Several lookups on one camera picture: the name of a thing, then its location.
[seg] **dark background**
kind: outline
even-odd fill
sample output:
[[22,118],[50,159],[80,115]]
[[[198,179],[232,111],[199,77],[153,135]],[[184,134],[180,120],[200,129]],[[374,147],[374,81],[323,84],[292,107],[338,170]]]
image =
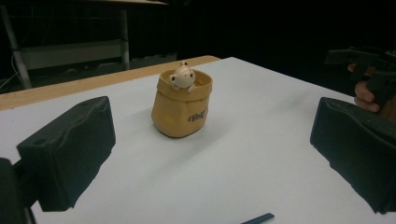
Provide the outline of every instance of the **dark background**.
[[[323,64],[329,49],[396,49],[396,16],[390,1],[164,2],[169,6],[11,4],[7,8],[22,47],[120,38],[118,9],[125,7],[131,58],[167,52],[176,52],[180,60],[236,57],[349,95],[354,94],[354,83],[346,65]],[[0,77],[10,77],[11,51],[3,24],[0,44]]]

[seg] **finger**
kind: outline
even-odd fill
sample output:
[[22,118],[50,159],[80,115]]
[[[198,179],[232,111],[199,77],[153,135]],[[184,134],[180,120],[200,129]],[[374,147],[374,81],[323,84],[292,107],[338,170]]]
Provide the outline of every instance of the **finger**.
[[362,100],[359,97],[355,97],[355,104],[359,106],[360,108],[363,108],[365,110],[371,111],[371,112],[378,112],[379,111],[379,105],[376,103],[369,103],[364,100]]
[[367,89],[367,81],[360,81],[355,85],[356,96],[367,103],[374,101],[375,95]]
[[396,123],[396,96],[387,101],[387,103],[381,109],[379,117],[387,119],[392,123]]

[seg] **toy figure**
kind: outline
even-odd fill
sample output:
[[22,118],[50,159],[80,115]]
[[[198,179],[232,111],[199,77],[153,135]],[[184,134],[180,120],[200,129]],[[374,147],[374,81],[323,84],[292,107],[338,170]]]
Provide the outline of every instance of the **toy figure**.
[[169,80],[175,91],[186,88],[187,92],[190,93],[194,89],[195,72],[188,67],[185,61],[182,61],[175,73],[169,76]]

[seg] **human hand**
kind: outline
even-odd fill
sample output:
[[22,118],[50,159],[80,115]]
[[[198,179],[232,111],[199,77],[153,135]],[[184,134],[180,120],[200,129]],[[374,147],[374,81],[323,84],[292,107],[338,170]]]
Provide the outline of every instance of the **human hand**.
[[[353,72],[356,64],[351,63],[348,65],[347,69]],[[371,76],[375,72],[374,67],[368,67],[365,75]],[[379,117],[382,119],[387,119],[392,123],[396,123],[396,95],[387,101],[383,108],[380,108],[378,104],[375,103],[375,95],[367,88],[367,81],[359,81],[355,85],[355,104],[365,110],[371,112],[379,112]]]

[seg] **metal stand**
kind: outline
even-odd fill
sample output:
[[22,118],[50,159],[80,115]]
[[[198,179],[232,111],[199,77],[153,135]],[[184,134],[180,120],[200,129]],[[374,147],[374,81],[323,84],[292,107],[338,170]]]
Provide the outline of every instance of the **metal stand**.
[[5,6],[0,6],[0,9],[1,9],[1,15],[3,18],[4,26],[6,27],[9,42],[11,44],[11,50],[12,50],[12,53],[14,54],[15,62],[17,63],[18,72],[21,77],[22,86],[25,89],[31,89],[32,83],[30,81],[29,74],[27,73],[26,66],[25,66],[22,56],[21,56],[21,49],[18,46],[18,42],[15,38],[14,30],[12,29],[11,21],[9,20],[7,8]]
[[120,12],[121,20],[121,57],[124,70],[129,70],[129,40],[128,40],[128,14],[126,10]]

